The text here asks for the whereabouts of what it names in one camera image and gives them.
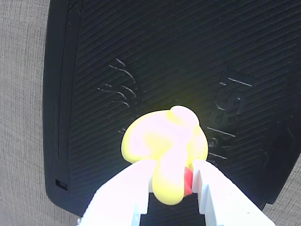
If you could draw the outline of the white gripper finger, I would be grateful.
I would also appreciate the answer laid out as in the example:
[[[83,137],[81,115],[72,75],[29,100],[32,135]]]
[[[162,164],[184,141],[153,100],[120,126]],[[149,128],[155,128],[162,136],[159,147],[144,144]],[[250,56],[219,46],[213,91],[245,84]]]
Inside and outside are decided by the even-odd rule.
[[[192,192],[198,194],[198,209],[207,226],[274,226],[270,220],[217,167],[204,160],[193,161]]]
[[[138,226],[148,213],[155,165],[155,160],[140,160],[101,185],[77,225]]]

